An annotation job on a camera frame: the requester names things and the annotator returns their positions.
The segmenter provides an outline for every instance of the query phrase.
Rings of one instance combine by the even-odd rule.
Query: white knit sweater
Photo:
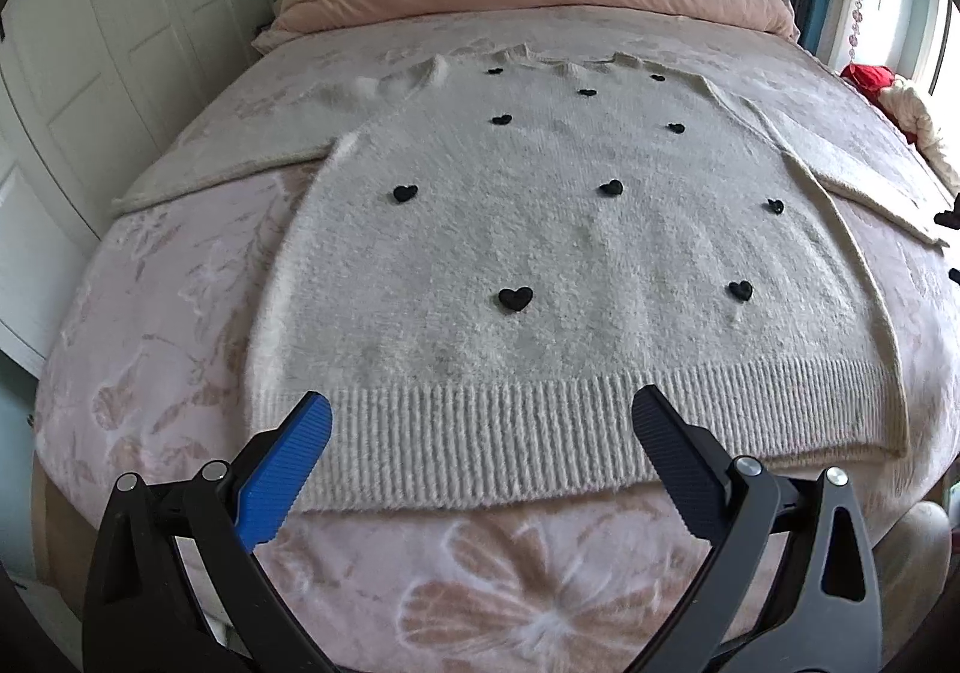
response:
[[[402,101],[387,111],[373,87],[373,120],[338,138],[251,335],[251,432],[305,390],[333,403],[299,508],[470,508],[650,480],[629,416],[650,382],[772,464],[904,451],[889,318],[797,138],[631,56],[435,58],[390,80]],[[837,155],[818,166],[856,191]],[[598,192],[611,178],[621,196]],[[418,195],[397,203],[408,184]],[[739,280],[750,301],[728,292]],[[533,301],[505,310],[497,292],[521,286]]]

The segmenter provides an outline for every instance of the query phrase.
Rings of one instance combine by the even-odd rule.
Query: sweater sleeve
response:
[[[920,205],[869,165],[804,128],[784,112],[764,112],[749,99],[719,96],[744,124],[803,161],[830,194],[872,210],[929,246],[949,246]]]

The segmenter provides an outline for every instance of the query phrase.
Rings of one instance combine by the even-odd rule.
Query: metal screw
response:
[[[763,465],[760,462],[757,462],[752,456],[741,456],[738,457],[736,462],[733,463],[736,467],[736,471],[741,475],[760,475],[763,472]]]
[[[847,486],[850,478],[847,477],[846,472],[840,470],[840,467],[831,467],[827,470],[827,481],[832,483],[833,486]]]
[[[227,474],[227,465],[223,462],[207,462],[200,471],[200,475],[208,481],[219,481]]]
[[[117,489],[120,491],[131,491],[136,486],[136,472],[125,472],[117,478]]]

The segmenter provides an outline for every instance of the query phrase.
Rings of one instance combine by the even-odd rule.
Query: floral pattern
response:
[[[324,80],[402,69],[431,51],[520,42],[576,58],[634,52],[695,70],[869,162],[930,215],[950,203],[896,130],[801,49],[632,10],[446,15],[304,37],[264,58],[188,132],[215,137],[243,125],[254,139],[274,101],[300,101]],[[37,453],[91,522],[119,473],[184,479],[242,446],[248,334],[271,260],[317,171],[302,164],[259,173],[125,216],[109,230],[37,394]],[[960,366],[943,358],[960,353],[960,287],[946,275],[960,260],[864,208],[838,209],[895,325],[911,417],[909,457],[847,465],[876,540],[960,450]],[[772,552],[732,632],[757,615],[776,568]],[[291,513],[257,556],[341,665],[613,673],[664,621],[704,547],[662,489],[643,485],[467,512]],[[226,618],[189,548],[185,561],[200,601]]]

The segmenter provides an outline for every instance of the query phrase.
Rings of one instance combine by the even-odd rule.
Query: red cloth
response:
[[[846,77],[847,80],[850,80],[856,86],[856,90],[870,100],[870,104],[877,107],[880,112],[890,119],[890,123],[899,128],[899,123],[896,123],[896,118],[887,112],[885,107],[880,104],[880,91],[894,85],[894,78],[896,77],[888,67],[848,64],[843,72],[840,73],[840,77]],[[902,128],[901,131],[904,133],[908,144],[917,144],[917,135],[908,133]]]

